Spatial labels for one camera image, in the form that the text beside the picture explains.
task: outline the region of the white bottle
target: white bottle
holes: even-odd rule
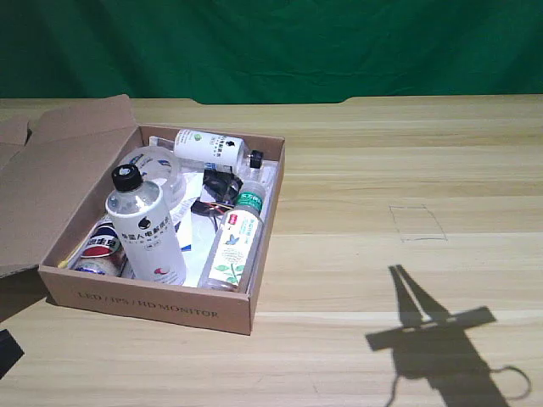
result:
[[[139,280],[183,284],[186,266],[162,189],[143,181],[133,164],[111,173],[115,190],[105,208]]]
[[[242,169],[249,168],[249,161],[255,154],[262,160],[262,153],[249,151],[241,138],[189,129],[177,133],[173,152],[182,159],[182,165],[238,176]]]

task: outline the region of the cardboard box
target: cardboard box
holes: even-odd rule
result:
[[[58,305],[250,334],[283,179],[284,139],[221,132],[278,162],[248,292],[223,293],[56,268],[104,213],[119,159],[150,136],[173,140],[178,128],[137,125],[126,95],[48,111],[28,143],[26,124],[18,118],[0,125],[0,271],[39,265]]]

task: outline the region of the bottle label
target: bottle label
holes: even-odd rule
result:
[[[185,264],[164,200],[130,217],[109,213],[136,278],[182,284]]]
[[[239,285],[241,275],[255,242],[259,226],[256,216],[246,210],[230,210],[213,258],[209,278]]]
[[[182,129],[177,133],[174,153],[181,159],[204,162],[207,170],[232,172],[243,143],[240,138]]]
[[[236,205],[250,206],[260,213],[262,211],[262,197],[254,192],[244,191],[239,194]]]

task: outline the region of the black bottle cap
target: black bottle cap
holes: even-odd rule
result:
[[[258,150],[251,151],[249,167],[260,168],[262,166],[263,159],[264,159],[264,153]]]
[[[143,183],[142,175],[134,164],[119,165],[111,173],[113,185],[119,192],[129,192]]]

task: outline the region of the plastic bottle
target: plastic bottle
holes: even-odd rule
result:
[[[181,129],[177,133],[173,152],[182,159],[184,166],[230,172],[237,176],[249,168],[251,159],[262,160],[262,153],[250,151],[241,138],[189,129]]]
[[[186,266],[162,189],[143,181],[134,164],[111,173],[115,190],[105,207],[139,280],[183,284]]]
[[[244,293],[249,285],[263,221],[266,189],[259,183],[261,159],[253,159],[233,209],[223,215],[199,287]]]

